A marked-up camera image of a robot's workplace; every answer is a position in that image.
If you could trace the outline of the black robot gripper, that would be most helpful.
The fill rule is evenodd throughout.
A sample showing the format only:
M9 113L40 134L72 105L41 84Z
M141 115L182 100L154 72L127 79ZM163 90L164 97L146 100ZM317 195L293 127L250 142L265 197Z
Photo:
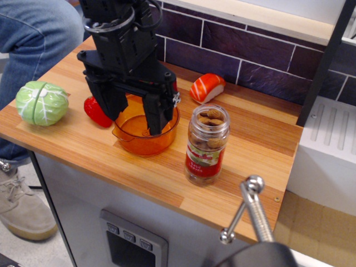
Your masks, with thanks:
M175 74L156 58L156 36L137 27L110 27L86 31L95 49L77 58L85 67L85 79L104 114L116 121L128 106L126 93L143 99L147 127L152 136L172 120L180 102Z

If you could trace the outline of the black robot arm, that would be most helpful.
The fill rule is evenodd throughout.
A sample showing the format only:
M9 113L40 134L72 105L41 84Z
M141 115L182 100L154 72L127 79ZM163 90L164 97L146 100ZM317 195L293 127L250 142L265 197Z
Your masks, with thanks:
M155 30L163 20L156 1L80 1L83 26L95 50L79 52L86 81L112 121L128 107L128 93L142 98L147 128L159 135L180 102L175 74L156 56Z

